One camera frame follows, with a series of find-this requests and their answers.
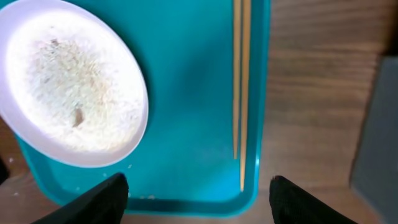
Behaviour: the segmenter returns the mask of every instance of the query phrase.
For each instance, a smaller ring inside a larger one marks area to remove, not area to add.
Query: table
[[[123,223],[273,223],[268,195],[276,174],[358,223],[377,223],[348,181],[396,9],[396,0],[274,0],[264,150],[252,209],[230,220],[126,215]],[[11,170],[0,186],[0,223],[30,223],[58,208],[36,186],[3,122],[0,156]]]

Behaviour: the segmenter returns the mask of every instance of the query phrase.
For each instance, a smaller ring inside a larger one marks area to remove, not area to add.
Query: tray
[[[0,7],[10,1],[0,0]],[[126,213],[227,217],[255,200],[266,90],[269,1],[252,0],[246,180],[233,159],[232,0],[73,0],[98,16],[136,57],[149,123],[136,150],[112,166],[83,169],[18,139],[43,193],[60,205],[116,172],[129,182]]]

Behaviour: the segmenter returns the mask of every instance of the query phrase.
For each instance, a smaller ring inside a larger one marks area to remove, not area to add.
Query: chopstick
[[[239,139],[239,103],[240,103],[240,79],[241,79],[241,8],[242,0],[234,0],[234,61],[233,61],[233,148],[234,159],[238,158]]]
[[[249,59],[250,59],[251,0],[243,0],[242,49],[242,117],[241,117],[241,191],[246,171],[246,142],[248,139]]]

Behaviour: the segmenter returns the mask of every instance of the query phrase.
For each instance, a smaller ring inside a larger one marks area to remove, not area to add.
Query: white rice
[[[22,112],[71,150],[115,151],[137,131],[139,69],[120,41],[89,19],[67,11],[29,19],[9,42],[6,67]]]

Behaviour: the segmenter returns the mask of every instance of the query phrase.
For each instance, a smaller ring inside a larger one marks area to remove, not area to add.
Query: white bowl
[[[12,95],[6,74],[6,53],[7,43],[22,23],[43,12],[52,10],[65,10],[77,13],[105,28],[110,34],[120,41],[120,44],[128,51],[126,44],[118,35],[108,27],[103,21],[92,15],[90,12],[60,0],[20,0],[13,2],[0,10],[0,115],[8,126],[26,143],[42,154],[60,161],[62,163],[78,167],[104,167],[117,163],[127,157],[139,144],[142,139],[148,120],[148,97],[147,90],[139,70],[138,64],[132,54],[131,61],[137,66],[137,70],[132,71],[132,75],[139,75],[142,80],[144,90],[143,112],[141,123],[137,133],[122,148],[111,152],[76,152],[68,150],[65,146],[48,138],[22,113],[17,102]]]

